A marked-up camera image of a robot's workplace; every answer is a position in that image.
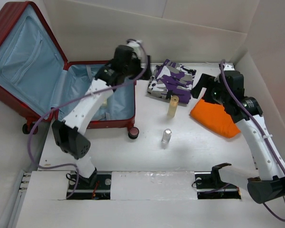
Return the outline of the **orange garment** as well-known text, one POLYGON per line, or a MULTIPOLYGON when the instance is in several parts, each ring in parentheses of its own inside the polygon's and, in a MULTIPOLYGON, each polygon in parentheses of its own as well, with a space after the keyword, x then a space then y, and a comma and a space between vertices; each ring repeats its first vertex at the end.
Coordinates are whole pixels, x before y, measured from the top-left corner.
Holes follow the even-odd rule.
POLYGON ((219 104, 207 103, 203 99, 200 99, 191 110, 190 117, 210 131, 227 139, 241 133, 233 123, 231 116, 219 104))

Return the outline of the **purple camouflage garment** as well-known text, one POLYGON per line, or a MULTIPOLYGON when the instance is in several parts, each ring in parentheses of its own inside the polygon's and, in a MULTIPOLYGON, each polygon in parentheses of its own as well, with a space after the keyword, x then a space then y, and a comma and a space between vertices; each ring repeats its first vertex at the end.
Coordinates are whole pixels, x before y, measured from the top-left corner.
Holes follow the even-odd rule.
POLYGON ((180 103, 188 104, 196 72, 195 69, 166 59, 163 64, 156 66, 147 93, 166 100, 177 96, 180 103))

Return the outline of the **yellow bottle with gold cap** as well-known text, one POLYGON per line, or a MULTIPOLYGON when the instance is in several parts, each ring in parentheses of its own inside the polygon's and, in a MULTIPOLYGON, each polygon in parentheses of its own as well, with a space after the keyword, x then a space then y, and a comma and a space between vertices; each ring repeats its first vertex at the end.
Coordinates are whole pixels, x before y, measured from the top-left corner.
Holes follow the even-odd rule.
POLYGON ((176 95, 173 95, 170 99, 169 108, 167 112, 167 115, 169 117, 173 118, 175 116, 178 103, 179 103, 179 98, 176 95))

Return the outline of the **small clear bottle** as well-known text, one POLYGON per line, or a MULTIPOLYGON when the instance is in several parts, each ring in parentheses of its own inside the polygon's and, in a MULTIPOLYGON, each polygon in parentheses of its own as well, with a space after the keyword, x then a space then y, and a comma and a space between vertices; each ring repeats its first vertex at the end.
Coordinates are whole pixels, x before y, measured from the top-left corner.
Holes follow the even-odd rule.
POLYGON ((169 141, 171 140, 171 136, 172 136, 172 131, 171 131, 171 129, 165 129, 165 130, 163 131, 161 141, 162 141, 163 143, 169 143, 169 141))

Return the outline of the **red hard-shell suitcase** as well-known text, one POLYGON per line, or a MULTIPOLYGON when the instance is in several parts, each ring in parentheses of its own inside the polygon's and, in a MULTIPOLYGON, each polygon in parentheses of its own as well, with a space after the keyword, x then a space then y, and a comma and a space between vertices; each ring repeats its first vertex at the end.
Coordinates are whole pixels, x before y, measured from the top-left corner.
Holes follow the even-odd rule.
MULTIPOLYGON (((41 117, 61 121, 68 115, 108 62, 68 62, 34 2, 10 1, 0 10, 0 100, 26 118, 25 134, 41 117)), ((133 82, 118 88, 107 102, 87 128, 127 128, 137 137, 133 82)))

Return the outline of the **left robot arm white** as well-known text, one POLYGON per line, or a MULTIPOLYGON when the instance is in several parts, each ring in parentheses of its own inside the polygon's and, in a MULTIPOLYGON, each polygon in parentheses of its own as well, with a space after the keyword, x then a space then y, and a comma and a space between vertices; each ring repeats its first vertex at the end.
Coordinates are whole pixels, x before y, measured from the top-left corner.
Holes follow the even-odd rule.
POLYGON ((141 41, 129 39, 126 45, 119 45, 113 59, 92 77, 91 85, 75 108, 61 121, 55 120, 52 124, 56 145, 75 159, 76 184, 88 189, 95 186, 97 169, 88 155, 91 143, 85 138, 85 132, 107 98, 118 88, 143 76, 147 69, 141 67, 142 58, 148 57, 141 41))

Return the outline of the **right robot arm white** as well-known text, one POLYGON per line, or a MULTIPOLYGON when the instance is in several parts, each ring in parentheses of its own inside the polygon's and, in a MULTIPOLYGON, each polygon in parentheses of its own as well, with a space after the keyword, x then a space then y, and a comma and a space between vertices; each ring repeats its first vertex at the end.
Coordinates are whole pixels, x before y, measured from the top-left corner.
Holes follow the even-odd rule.
POLYGON ((244 136, 257 170, 236 168, 230 163, 212 167, 210 181, 215 187, 232 184, 248 191, 258 204, 285 196, 285 161, 268 132, 263 111, 253 97, 245 95, 244 76, 230 64, 221 64, 218 76, 202 74, 191 90, 198 98, 210 104, 220 104, 244 136))

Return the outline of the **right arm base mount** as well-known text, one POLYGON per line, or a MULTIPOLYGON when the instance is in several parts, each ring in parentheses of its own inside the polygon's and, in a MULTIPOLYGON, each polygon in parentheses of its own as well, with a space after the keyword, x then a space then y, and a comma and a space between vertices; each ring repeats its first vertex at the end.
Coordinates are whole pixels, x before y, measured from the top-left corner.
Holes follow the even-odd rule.
POLYGON ((197 191, 199 200, 240 200, 239 188, 235 185, 215 180, 210 171, 194 172, 192 188, 197 191))

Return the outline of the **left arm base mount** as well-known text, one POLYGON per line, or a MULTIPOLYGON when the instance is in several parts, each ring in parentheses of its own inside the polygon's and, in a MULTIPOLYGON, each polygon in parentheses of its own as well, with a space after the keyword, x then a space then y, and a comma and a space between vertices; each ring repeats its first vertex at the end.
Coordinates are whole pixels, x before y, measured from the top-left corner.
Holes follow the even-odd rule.
POLYGON ((109 200, 111 198, 111 183, 111 172, 98 173, 92 186, 79 179, 74 193, 67 200, 109 200))

